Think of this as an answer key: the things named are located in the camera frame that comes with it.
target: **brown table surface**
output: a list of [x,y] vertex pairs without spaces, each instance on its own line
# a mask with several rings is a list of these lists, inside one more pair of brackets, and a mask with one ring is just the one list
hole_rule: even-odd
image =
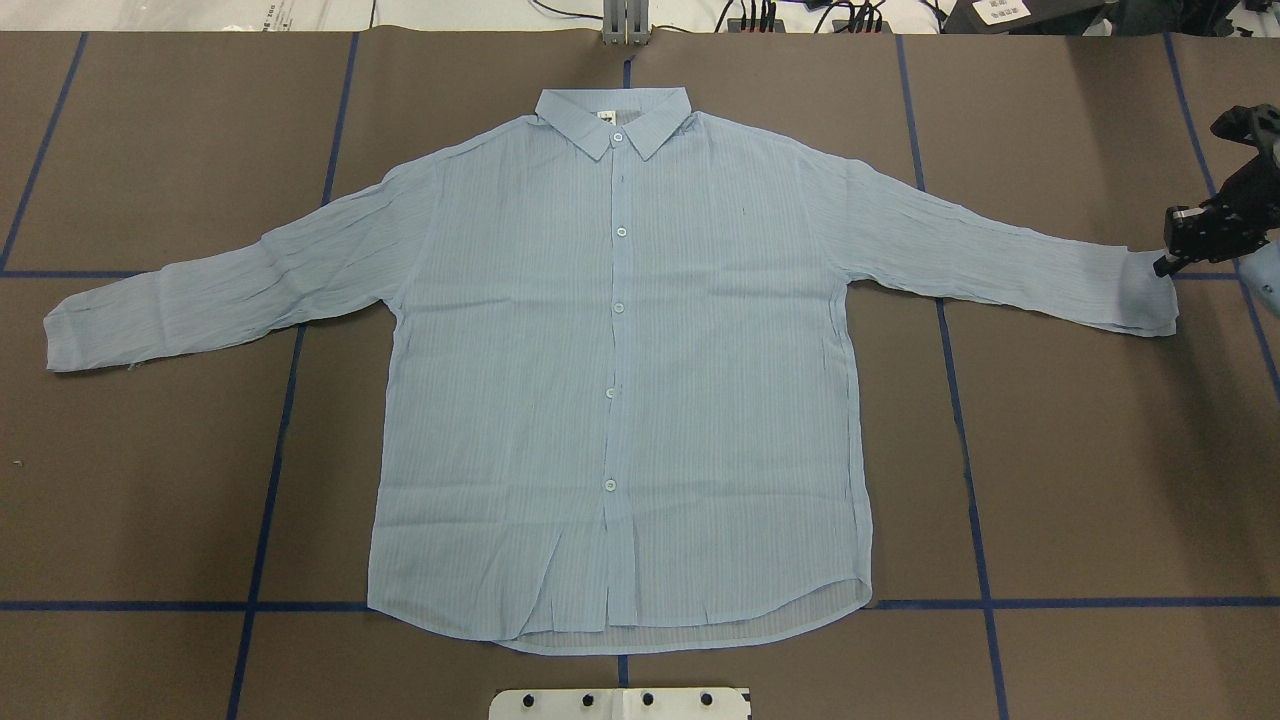
[[248,245],[632,54],[635,86],[1134,249],[1248,159],[1213,118],[1280,102],[1258,38],[0,33],[0,716],[479,719],[620,683],[746,687],[764,720],[1280,716],[1280,320],[1230,264],[1178,281],[1161,340],[855,286],[876,605],[741,650],[549,659],[365,611],[381,306],[44,370],[68,293]]

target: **shirt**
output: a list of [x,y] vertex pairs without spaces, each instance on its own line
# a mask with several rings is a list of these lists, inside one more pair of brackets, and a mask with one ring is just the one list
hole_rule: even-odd
[[[617,124],[596,115],[613,111]],[[846,286],[1170,334],[1158,252],[982,218],[681,88],[548,90],[247,247],[64,300],[49,368],[396,316],[369,606],[547,655],[763,643],[872,597]]]

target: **striped shirt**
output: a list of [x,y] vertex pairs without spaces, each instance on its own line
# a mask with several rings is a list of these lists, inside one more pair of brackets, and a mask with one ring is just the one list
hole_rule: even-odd
[[248,247],[64,300],[49,368],[396,315],[369,606],[545,655],[755,644],[872,597],[846,287],[1174,332],[1158,252],[975,215],[858,160],[548,90]]

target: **blue tape line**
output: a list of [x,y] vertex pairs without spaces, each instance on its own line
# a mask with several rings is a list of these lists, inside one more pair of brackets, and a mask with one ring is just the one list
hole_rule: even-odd
[[276,601],[259,602],[259,612],[374,612],[365,601]]
[[[915,165],[915,187],[925,190],[924,163],[920,159],[919,132],[915,126],[915,106],[911,102],[911,81],[906,67],[906,45],[902,36],[893,36],[897,46],[897,68],[902,79],[902,104],[906,113],[906,129],[911,140],[911,161]],[[955,357],[951,352],[951,331],[947,327],[947,314],[941,299],[934,300],[938,313],[938,332],[942,336],[942,357],[947,368],[947,386],[951,391],[951,413],[955,419],[956,432],[960,436],[960,452],[964,460],[964,482],[969,493],[969,534],[973,539],[973,557],[978,569],[978,588],[983,601],[991,600],[991,583],[987,578],[987,553],[982,542],[982,521],[978,515],[978,493],[973,486],[973,465],[969,461],[969,439],[964,429],[964,411],[960,407],[960,389],[956,383]],[[1005,693],[1005,670],[1000,660],[1000,641],[996,634],[996,614],[987,606],[983,609],[983,620],[987,625],[987,653],[991,656],[991,678],[996,691],[996,710],[1001,720],[1009,720],[1009,698]]]
[[166,600],[5,600],[9,612],[243,612],[244,602]]
[[132,278],[148,270],[0,270],[0,278]]
[[[0,612],[243,612],[248,602],[189,600],[3,600]],[[1093,610],[1116,607],[1280,607],[1280,596],[1188,597],[1014,597],[882,600],[867,611],[940,610]],[[362,600],[259,601],[255,612],[376,612]],[[627,678],[627,656],[618,656],[618,678]]]
[[1275,596],[1018,597],[992,600],[882,600],[867,610],[1111,610],[1121,607],[1280,607]]
[[[1213,182],[1213,174],[1208,169],[1208,161],[1204,159],[1204,151],[1201,149],[1199,133],[1196,132],[1196,122],[1192,119],[1190,102],[1187,101],[1187,91],[1183,87],[1183,73],[1178,69],[1178,53],[1174,51],[1174,40],[1167,32],[1165,33],[1165,55],[1169,56],[1169,72],[1174,76],[1174,90],[1178,91],[1178,104],[1183,110],[1183,122],[1187,123],[1187,136],[1192,140],[1192,149],[1196,150],[1196,161],[1199,163],[1201,173],[1204,176],[1204,187],[1208,190],[1210,196],[1217,195],[1217,184]],[[1262,364],[1267,369],[1267,377],[1271,378],[1271,392],[1280,401],[1280,372],[1276,370],[1271,343],[1267,342],[1267,333],[1262,331],[1262,320],[1258,319],[1258,309],[1253,302],[1249,286],[1245,284],[1244,278],[1239,277],[1240,261],[1238,259],[1231,260],[1231,264],[1235,266],[1235,279],[1240,286],[1240,295],[1244,297],[1244,307],[1249,314],[1249,324],[1253,325],[1253,337],[1257,338],[1258,350],[1262,351]]]
[[63,106],[67,105],[67,96],[72,91],[72,81],[76,79],[76,70],[79,68],[81,58],[84,55],[86,42],[88,42],[88,33],[82,32],[79,42],[76,44],[76,54],[72,55],[72,67],[67,69],[63,88],[58,94],[58,102],[54,104],[54,114],[49,117],[49,126],[45,127],[45,137],[40,140],[40,149],[36,150],[36,160],[31,164],[27,184],[22,188],[18,210],[13,214],[13,223],[9,224],[9,234],[4,238],[4,249],[0,250],[0,270],[9,264],[13,245],[18,241],[18,227],[22,225],[22,217],[27,214],[27,202],[31,201],[31,192],[36,188],[36,178],[40,177],[40,168],[45,164],[45,154],[49,152],[49,143],[54,140],[54,128],[58,127],[58,118],[61,117]]
[[342,131],[347,122],[347,101],[351,100],[351,78],[356,73],[356,51],[360,50],[360,33],[351,33],[351,46],[347,49],[347,74],[342,81],[342,99],[338,101],[338,123],[333,128],[333,145],[329,147],[329,169],[324,176],[324,195],[320,205],[333,200],[333,178],[338,173],[338,150],[342,147]]
[[906,46],[901,35],[893,36],[897,45],[897,69],[902,78],[902,104],[906,108],[906,132],[911,140],[911,163],[915,164],[915,187],[924,190],[924,164],[920,161],[920,140],[915,129],[915,106],[911,104],[911,81],[906,74]]
[[307,327],[298,327],[293,341],[293,359],[289,361],[289,380],[284,387],[284,409],[280,411],[280,428],[275,434],[275,456],[271,459],[271,479],[266,486],[266,501],[262,505],[262,524],[257,533],[257,550],[253,553],[253,575],[250,579],[248,603],[244,609],[244,625],[241,628],[239,650],[236,653],[236,671],[232,675],[232,693],[227,702],[227,719],[234,720],[239,712],[241,689],[244,685],[244,669],[248,666],[248,648],[253,639],[253,616],[257,612],[257,596],[262,587],[262,568],[266,565],[266,544],[271,534],[271,518],[275,514],[275,496],[280,487],[280,469],[284,466],[284,436],[293,415],[293,393],[298,380],[298,359],[302,356],[302,340]]
[[1165,32],[1165,55],[1169,56],[1169,69],[1174,73],[1174,90],[1178,92],[1178,106],[1183,110],[1183,122],[1187,123],[1187,133],[1192,138],[1192,149],[1196,150],[1196,161],[1199,163],[1201,176],[1204,178],[1204,188],[1208,193],[1217,195],[1213,187],[1213,176],[1208,172],[1208,163],[1204,161],[1204,151],[1201,150],[1199,137],[1196,135],[1196,120],[1192,119],[1192,106],[1187,102],[1187,92],[1183,90],[1183,73],[1178,69],[1178,56],[1174,54],[1174,37]]
[[[342,81],[342,99],[338,101],[338,118],[333,128],[333,145],[329,149],[329,168],[325,170],[324,195],[320,205],[328,205],[333,199],[333,178],[338,172],[338,154],[342,150],[342,131],[347,117],[347,102],[351,99],[351,79],[356,72],[356,53],[360,50],[360,33],[351,33],[351,46],[347,49],[347,70]],[[302,356],[302,341],[306,338],[306,323],[298,325],[293,341],[293,359],[289,363],[289,380],[284,388],[284,409],[280,411],[280,429],[275,436],[275,456],[271,460],[271,479],[266,486],[266,502],[262,507],[262,524],[257,536],[257,551],[253,556],[253,575],[250,580],[248,607],[244,610],[244,626],[241,630],[241,646],[236,655],[236,671],[232,675],[232,692],[227,702],[227,720],[234,720],[239,711],[241,689],[244,687],[244,669],[248,666],[248,650],[253,639],[253,616],[257,614],[257,597],[262,585],[262,568],[266,565],[268,539],[271,534],[271,518],[275,514],[275,496],[280,487],[280,470],[284,466],[284,437],[289,429],[293,414],[293,395],[298,383],[298,359]]]

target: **robotic arm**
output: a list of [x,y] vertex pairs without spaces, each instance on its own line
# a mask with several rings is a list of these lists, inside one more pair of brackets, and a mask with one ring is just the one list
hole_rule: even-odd
[[1280,245],[1268,245],[1266,238],[1267,231],[1280,227],[1280,110],[1236,105],[1210,132],[1252,145],[1258,155],[1198,208],[1165,210],[1166,251],[1156,260],[1156,274],[1172,275],[1199,260],[1221,263],[1253,254],[1240,264],[1240,275],[1280,315]]

